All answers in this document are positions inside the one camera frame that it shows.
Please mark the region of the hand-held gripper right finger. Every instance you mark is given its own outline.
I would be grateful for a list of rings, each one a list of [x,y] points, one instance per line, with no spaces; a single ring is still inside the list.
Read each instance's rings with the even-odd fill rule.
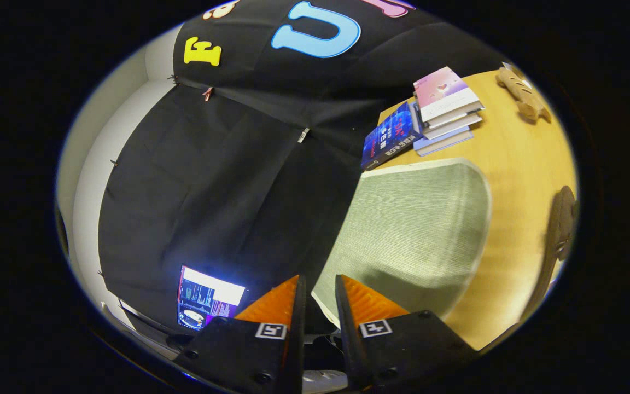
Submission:
[[[410,312],[347,275],[335,295],[350,391],[431,392],[480,356],[434,312]]]

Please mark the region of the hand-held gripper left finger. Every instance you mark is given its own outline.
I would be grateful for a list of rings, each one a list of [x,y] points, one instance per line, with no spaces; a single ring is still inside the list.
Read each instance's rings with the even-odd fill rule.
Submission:
[[[180,369],[223,393],[301,393],[305,277],[295,275],[236,317],[217,317],[175,359]]]

